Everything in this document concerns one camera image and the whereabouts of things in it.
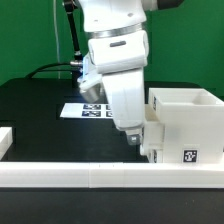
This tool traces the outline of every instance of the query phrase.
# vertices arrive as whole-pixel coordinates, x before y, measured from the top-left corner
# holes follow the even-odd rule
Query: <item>metal ring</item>
[[[123,27],[123,28],[114,29],[114,30],[91,32],[91,33],[87,33],[87,36],[89,39],[116,37],[116,36],[122,36],[122,35],[130,34],[130,33],[134,33],[143,29],[144,29],[144,25],[143,23],[140,23],[133,26]]]

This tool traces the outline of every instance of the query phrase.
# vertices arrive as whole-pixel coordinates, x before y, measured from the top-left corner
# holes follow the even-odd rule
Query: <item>black table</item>
[[[146,82],[148,87],[198,88]],[[3,161],[147,162],[112,120],[61,119],[83,102],[70,80],[13,79],[0,87],[0,126],[14,144]],[[99,103],[106,103],[101,97]],[[223,223],[218,189],[0,189],[0,223]]]

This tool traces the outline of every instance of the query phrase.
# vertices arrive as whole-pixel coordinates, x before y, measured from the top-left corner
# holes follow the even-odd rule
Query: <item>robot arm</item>
[[[145,123],[143,67],[149,44],[144,10],[178,6],[183,0],[75,0],[84,12],[89,53],[79,79],[83,97],[98,99],[103,84],[118,130],[141,144]]]

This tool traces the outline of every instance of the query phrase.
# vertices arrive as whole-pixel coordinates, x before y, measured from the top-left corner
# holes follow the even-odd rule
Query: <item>green wall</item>
[[[13,3],[1,0],[0,84],[56,62],[52,9],[53,0]],[[69,61],[73,52],[61,0],[57,0],[57,11],[61,61]],[[151,57],[145,80],[194,82],[217,96],[224,96],[223,0],[185,0],[177,9],[147,13],[147,17]],[[80,11],[75,13],[75,18],[79,23],[81,50],[85,53]]]

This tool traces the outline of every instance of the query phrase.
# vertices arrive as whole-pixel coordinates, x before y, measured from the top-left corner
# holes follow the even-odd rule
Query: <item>white paper sheet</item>
[[[109,104],[66,103],[61,112],[63,118],[112,119]]]

